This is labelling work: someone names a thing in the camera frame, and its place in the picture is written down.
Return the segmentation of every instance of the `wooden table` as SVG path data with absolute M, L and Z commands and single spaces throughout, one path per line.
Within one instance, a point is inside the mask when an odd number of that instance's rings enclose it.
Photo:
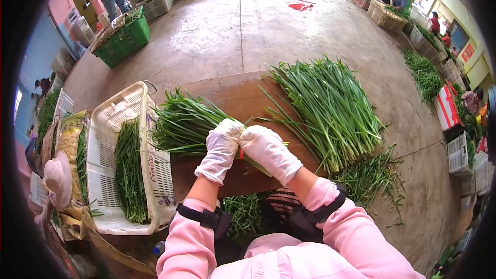
M 265 73 L 267 71 L 215 77 L 183 84 L 181 87 L 188 90 L 194 96 L 207 98 L 228 115 L 245 123 L 251 116 L 270 117 L 264 110 L 264 106 L 277 109 L 270 99 L 258 88 L 258 85 L 260 85 L 278 102 L 289 116 L 298 121 L 299 118 L 295 112 L 277 97 L 276 93 L 285 96 L 279 85 L 267 78 L 262 80 L 261 77 Z M 282 140 L 289 142 L 289 150 L 309 170 L 314 171 L 319 166 L 306 147 L 282 124 L 252 120 L 247 126 L 251 125 L 263 125 L 278 133 Z M 189 189 L 196 179 L 194 175 L 195 168 L 201 161 L 202 157 L 172 157 L 172 180 L 176 200 L 181 201 L 188 194 Z M 235 159 L 232 168 L 227 172 L 224 186 L 220 187 L 219 197 L 263 192 L 278 187 L 281 187 L 281 184 L 276 179 L 266 176 L 241 159 Z

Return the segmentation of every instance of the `white glove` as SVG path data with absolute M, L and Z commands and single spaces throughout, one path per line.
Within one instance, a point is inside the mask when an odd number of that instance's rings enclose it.
M 219 125 L 208 133 L 207 155 L 195 170 L 195 176 L 204 175 L 208 180 L 219 182 L 226 177 L 238 151 L 238 139 L 245 130 L 243 124 L 230 119 L 222 120 Z
M 283 186 L 303 167 L 282 143 L 281 137 L 267 127 L 254 125 L 246 128 L 239 138 L 239 146 Z

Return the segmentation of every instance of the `water bottle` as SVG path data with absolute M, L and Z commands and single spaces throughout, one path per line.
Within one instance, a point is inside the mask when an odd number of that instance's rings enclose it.
M 155 247 L 152 249 L 153 254 L 162 255 L 165 252 L 165 240 L 159 241 L 155 244 Z

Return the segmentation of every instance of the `green plastic basket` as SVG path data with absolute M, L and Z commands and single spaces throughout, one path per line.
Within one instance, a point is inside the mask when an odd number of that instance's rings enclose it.
M 114 68 L 129 55 L 136 52 L 150 40 L 150 28 L 143 14 L 143 7 L 138 7 L 139 17 L 113 34 L 93 54 L 103 60 L 107 66 Z

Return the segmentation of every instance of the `hat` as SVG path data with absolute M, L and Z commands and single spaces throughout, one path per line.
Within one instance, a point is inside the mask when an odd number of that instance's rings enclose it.
M 55 158 L 46 162 L 44 174 L 46 187 L 55 193 L 56 205 L 64 208 L 71 201 L 72 194 L 71 166 L 64 151 L 59 151 Z

